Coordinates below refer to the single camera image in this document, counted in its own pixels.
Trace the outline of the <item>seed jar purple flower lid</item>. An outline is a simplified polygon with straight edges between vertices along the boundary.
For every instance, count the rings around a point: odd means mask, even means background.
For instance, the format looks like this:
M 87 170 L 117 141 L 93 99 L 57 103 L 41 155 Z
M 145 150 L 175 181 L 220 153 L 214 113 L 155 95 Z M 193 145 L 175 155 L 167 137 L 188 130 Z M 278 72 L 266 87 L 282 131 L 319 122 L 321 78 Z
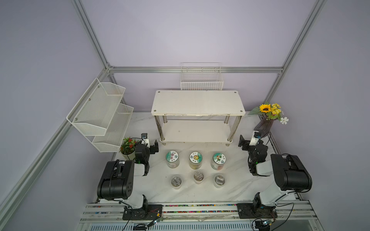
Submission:
M 179 154 L 176 151 L 169 151 L 166 154 L 166 161 L 169 168 L 177 168 L 179 166 Z

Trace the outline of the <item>seed jar green plant lid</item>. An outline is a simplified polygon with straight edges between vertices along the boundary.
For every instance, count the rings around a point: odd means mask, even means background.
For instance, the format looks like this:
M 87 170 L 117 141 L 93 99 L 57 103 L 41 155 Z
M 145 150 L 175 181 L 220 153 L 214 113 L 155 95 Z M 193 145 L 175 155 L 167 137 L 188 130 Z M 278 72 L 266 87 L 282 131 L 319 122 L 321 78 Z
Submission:
M 222 170 L 226 162 L 226 156 L 223 153 L 215 153 L 212 156 L 211 167 L 214 170 Z

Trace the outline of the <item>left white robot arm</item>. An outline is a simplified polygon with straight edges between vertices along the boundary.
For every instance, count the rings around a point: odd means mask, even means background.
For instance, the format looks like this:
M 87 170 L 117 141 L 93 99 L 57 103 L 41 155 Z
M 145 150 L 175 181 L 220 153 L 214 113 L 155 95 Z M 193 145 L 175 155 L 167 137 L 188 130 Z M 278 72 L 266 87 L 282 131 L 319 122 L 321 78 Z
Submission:
M 146 209 L 145 195 L 134 191 L 134 177 L 149 173 L 149 158 L 159 152 L 158 142 L 153 145 L 138 144 L 134 160 L 109 161 L 97 187 L 97 198 L 125 204 L 131 209 Z

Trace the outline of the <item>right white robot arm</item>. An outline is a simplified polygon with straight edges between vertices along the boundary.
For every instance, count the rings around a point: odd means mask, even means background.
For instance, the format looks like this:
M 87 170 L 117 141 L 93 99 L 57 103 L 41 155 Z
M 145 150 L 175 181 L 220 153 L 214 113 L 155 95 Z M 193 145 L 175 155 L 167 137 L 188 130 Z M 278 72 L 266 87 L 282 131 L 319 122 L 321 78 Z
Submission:
M 255 216 L 266 216 L 288 194 L 311 190 L 312 178 L 298 156 L 271 154 L 267 160 L 268 146 L 261 140 L 260 132 L 256 131 L 250 140 L 240 136 L 238 147 L 248 152 L 248 168 L 253 176 L 274 177 L 274 182 L 241 211 L 248 209 Z

